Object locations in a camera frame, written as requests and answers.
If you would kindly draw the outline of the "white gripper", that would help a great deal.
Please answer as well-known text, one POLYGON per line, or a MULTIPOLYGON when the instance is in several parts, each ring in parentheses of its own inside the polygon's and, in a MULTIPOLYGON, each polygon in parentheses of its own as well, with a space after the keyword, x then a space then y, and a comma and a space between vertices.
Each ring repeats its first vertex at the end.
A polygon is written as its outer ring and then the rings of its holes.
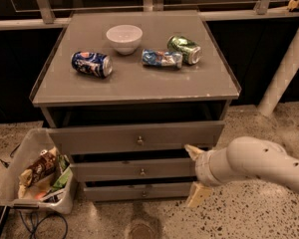
POLYGON ((195 173, 199 182, 195 181, 191 185, 185 202, 187 207, 194 208, 199 206, 211 194, 209 187, 219 186, 228 181, 230 166, 225 148, 203 151, 190 144, 186 144, 184 148, 190 158, 196 160, 195 173))

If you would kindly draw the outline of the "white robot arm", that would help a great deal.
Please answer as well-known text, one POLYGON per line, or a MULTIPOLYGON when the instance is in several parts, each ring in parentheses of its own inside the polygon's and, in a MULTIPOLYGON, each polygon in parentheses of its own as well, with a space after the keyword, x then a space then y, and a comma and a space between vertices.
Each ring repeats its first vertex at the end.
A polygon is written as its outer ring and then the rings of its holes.
POLYGON ((242 136, 223 149, 202 150, 190 144, 184 148, 194 162, 196 175, 187 207, 200 205, 213 187, 239 180, 260 179, 299 194, 299 159, 278 143, 242 136))

